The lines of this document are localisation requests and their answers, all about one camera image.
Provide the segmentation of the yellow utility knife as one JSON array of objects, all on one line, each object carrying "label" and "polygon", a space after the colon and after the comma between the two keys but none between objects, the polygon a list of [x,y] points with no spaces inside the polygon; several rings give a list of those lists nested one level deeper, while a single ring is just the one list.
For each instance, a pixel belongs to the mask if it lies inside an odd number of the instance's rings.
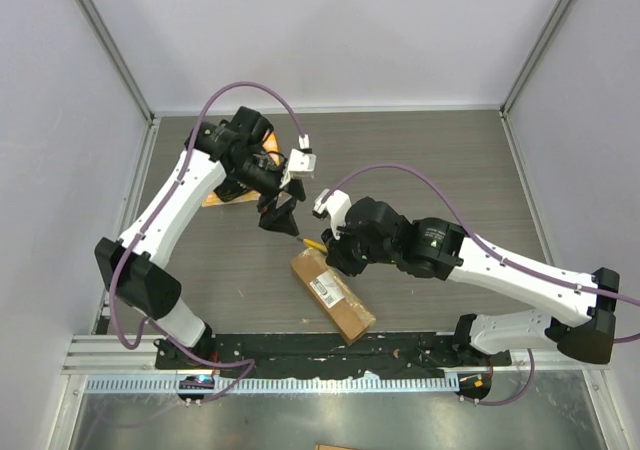
[{"label": "yellow utility knife", "polygon": [[322,253],[327,253],[327,248],[324,244],[316,242],[314,240],[308,238],[297,237],[296,240],[302,244],[304,244],[307,248],[315,249]]}]

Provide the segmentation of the brown cardboard express box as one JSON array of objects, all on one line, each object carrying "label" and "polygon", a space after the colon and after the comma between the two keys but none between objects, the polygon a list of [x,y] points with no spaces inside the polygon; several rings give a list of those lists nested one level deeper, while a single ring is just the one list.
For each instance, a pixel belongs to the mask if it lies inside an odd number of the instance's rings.
[{"label": "brown cardboard express box", "polygon": [[293,258],[291,269],[347,345],[354,344],[376,322],[376,317],[343,278],[326,264],[320,251],[304,250]]}]

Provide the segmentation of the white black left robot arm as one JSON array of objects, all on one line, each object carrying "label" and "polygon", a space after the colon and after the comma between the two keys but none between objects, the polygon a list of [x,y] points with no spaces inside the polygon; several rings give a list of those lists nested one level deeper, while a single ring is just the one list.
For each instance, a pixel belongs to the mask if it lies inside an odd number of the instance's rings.
[{"label": "white black left robot arm", "polygon": [[293,211],[306,198],[297,171],[312,170],[309,137],[300,134],[289,156],[275,162],[264,147],[274,130],[260,112],[240,107],[231,120],[195,124],[178,163],[138,219],[116,240],[101,239],[94,250],[111,301],[139,312],[144,324],[165,335],[158,349],[193,369],[215,353],[211,327],[181,297],[182,286],[165,269],[183,231],[206,196],[230,183],[259,194],[260,228],[298,236]]}]

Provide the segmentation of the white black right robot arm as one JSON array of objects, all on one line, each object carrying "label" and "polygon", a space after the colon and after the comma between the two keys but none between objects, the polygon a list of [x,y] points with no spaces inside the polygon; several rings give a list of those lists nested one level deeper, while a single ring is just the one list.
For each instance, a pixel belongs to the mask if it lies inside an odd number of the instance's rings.
[{"label": "white black right robot arm", "polygon": [[485,288],[529,305],[505,315],[467,314],[451,341],[465,365],[516,349],[557,349],[587,364],[610,362],[616,326],[616,272],[571,272],[536,262],[471,236],[461,226],[430,217],[410,221],[370,197],[352,202],[337,191],[315,200],[313,213],[327,218],[322,235],[327,264],[347,276],[370,264],[387,264],[421,279]]}]

